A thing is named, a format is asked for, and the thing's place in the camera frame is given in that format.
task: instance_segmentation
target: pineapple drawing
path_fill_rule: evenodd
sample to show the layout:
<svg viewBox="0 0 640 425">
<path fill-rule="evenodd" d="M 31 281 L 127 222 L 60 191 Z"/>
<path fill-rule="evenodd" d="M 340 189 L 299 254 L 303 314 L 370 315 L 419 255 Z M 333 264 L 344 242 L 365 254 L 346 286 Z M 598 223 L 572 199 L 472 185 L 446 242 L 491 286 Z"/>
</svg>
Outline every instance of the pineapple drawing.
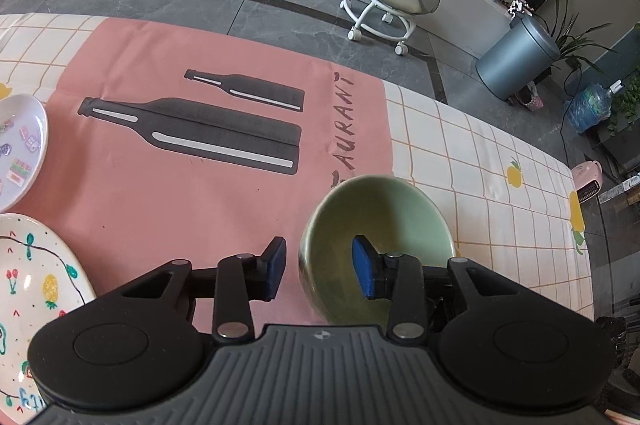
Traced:
<svg viewBox="0 0 640 425">
<path fill-rule="evenodd" d="M 47 308 L 50 310 L 55 308 L 56 302 L 58 302 L 58 279 L 50 273 L 44 278 L 42 294 L 44 295 Z"/>
</svg>

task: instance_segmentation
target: blue gripper pad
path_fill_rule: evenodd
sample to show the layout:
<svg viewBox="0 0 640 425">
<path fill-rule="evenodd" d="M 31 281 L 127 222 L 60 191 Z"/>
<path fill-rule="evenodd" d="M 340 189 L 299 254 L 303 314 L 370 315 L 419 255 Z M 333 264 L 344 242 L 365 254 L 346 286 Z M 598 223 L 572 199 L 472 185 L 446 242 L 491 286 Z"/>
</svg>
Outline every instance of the blue gripper pad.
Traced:
<svg viewBox="0 0 640 425">
<path fill-rule="evenodd" d="M 367 299 L 372 298 L 374 293 L 371 259 L 357 237 L 354 237 L 353 241 L 351 241 L 351 261 L 353 262 L 353 268 L 356 271 L 362 294 Z"/>
</svg>

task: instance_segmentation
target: pink placemat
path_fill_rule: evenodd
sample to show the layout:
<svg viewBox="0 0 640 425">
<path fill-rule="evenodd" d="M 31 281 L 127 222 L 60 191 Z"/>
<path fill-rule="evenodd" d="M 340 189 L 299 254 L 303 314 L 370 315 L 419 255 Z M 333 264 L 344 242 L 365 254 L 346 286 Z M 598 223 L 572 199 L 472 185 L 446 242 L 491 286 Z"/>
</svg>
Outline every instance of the pink placemat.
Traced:
<svg viewBox="0 0 640 425">
<path fill-rule="evenodd" d="M 303 89 L 303 112 L 187 80 L 189 68 Z M 297 173 L 161 150 L 130 128 L 78 115 L 85 97 L 131 103 L 184 98 L 299 125 Z M 287 269 L 275 301 L 252 303 L 258 330 L 269 322 L 321 321 L 298 279 L 306 220 L 336 171 L 345 179 L 392 169 L 379 80 L 298 53 L 166 24 L 104 21 L 66 67 L 47 113 L 47 158 L 15 211 L 58 233 L 98 295 L 171 259 L 212 267 L 228 255 L 260 253 L 281 235 Z M 342 123 L 352 124 L 353 136 L 339 130 Z M 210 320 L 211 303 L 199 303 L 196 327 L 210 330 Z"/>
</svg>

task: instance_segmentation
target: pink heater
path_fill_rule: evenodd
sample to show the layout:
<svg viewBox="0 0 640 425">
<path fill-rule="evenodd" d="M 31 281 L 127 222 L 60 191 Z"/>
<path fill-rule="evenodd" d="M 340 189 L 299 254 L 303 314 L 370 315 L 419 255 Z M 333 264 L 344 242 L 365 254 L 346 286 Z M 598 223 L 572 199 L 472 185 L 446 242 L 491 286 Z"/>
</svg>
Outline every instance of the pink heater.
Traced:
<svg viewBox="0 0 640 425">
<path fill-rule="evenodd" d="M 574 175 L 575 190 L 580 202 L 593 198 L 602 188 L 602 166 L 597 161 L 580 163 L 571 173 Z"/>
</svg>

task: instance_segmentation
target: gray trash can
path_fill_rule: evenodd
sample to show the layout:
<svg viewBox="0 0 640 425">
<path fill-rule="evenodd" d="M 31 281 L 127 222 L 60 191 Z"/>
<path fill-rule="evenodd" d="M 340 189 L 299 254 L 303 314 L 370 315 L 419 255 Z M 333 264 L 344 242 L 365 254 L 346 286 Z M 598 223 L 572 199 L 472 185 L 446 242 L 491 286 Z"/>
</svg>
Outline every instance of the gray trash can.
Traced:
<svg viewBox="0 0 640 425">
<path fill-rule="evenodd" d="M 476 62 L 480 79 L 501 100 L 529 84 L 560 58 L 560 50 L 545 29 L 530 16 L 513 26 Z"/>
</svg>

